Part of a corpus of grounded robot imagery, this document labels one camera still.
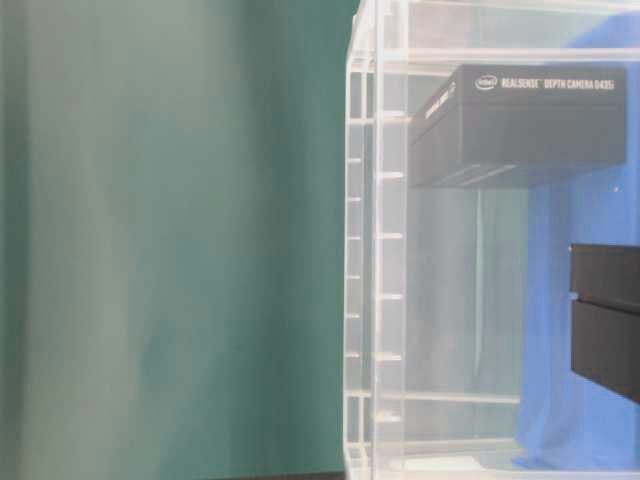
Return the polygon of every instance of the black object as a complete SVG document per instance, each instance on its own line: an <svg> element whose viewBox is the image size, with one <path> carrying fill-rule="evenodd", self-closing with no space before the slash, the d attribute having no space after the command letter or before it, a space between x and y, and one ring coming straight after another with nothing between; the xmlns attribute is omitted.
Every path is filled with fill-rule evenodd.
<svg viewBox="0 0 640 480"><path fill-rule="evenodd" d="M514 188L625 161L622 68L462 65L413 116L412 186Z"/></svg>
<svg viewBox="0 0 640 480"><path fill-rule="evenodd" d="M640 247L572 245L571 369L640 403Z"/></svg>

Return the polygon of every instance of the black box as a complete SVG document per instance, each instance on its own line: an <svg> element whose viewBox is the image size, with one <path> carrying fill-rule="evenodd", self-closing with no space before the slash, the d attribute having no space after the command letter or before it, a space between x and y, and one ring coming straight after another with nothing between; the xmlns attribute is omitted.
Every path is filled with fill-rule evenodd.
<svg viewBox="0 0 640 480"><path fill-rule="evenodd" d="M623 68L461 65L413 116L412 186L522 188L624 163Z"/></svg>
<svg viewBox="0 0 640 480"><path fill-rule="evenodd" d="M572 245L571 370L640 403L640 247Z"/></svg>

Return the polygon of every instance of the intel logo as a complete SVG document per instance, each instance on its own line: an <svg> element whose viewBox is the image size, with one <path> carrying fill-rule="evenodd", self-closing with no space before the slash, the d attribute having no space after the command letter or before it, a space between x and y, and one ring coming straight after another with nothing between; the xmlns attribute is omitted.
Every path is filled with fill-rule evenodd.
<svg viewBox="0 0 640 480"><path fill-rule="evenodd" d="M498 77L495 75L483 75L476 80L478 90L492 90L498 84Z"/></svg>

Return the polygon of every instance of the clear acrylic case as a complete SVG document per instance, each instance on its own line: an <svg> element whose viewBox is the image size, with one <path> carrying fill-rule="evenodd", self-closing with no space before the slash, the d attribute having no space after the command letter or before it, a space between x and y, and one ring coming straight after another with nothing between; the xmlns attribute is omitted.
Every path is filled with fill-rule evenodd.
<svg viewBox="0 0 640 480"><path fill-rule="evenodd" d="M609 350L633 348L592 338L579 346L593 354L572 357L581 297L571 277L580 245L640 246L637 9L625 0L362 0L346 79L351 479L640 479L638 403L587 378L606 368L576 373L582 360L611 367ZM452 81L461 66L484 73ZM519 67L530 69L508 73ZM516 92L513 116L500 116L509 107L500 99L472 116L474 95L500 87L578 97L547 92L541 106L542 97L518 103ZM606 90L617 100L603 100ZM465 113L440 130L425 124L456 107ZM420 147L420 135L435 143ZM436 157L444 173L423 181ZM529 161L539 164L522 167ZM605 317L596 339L615 337Z"/></svg>

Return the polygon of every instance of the green curtain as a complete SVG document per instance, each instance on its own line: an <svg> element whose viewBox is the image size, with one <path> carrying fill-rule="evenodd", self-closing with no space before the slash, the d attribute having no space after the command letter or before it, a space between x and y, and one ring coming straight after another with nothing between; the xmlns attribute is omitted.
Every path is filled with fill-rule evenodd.
<svg viewBox="0 0 640 480"><path fill-rule="evenodd" d="M352 0L3 0L2 478L342 468Z"/></svg>

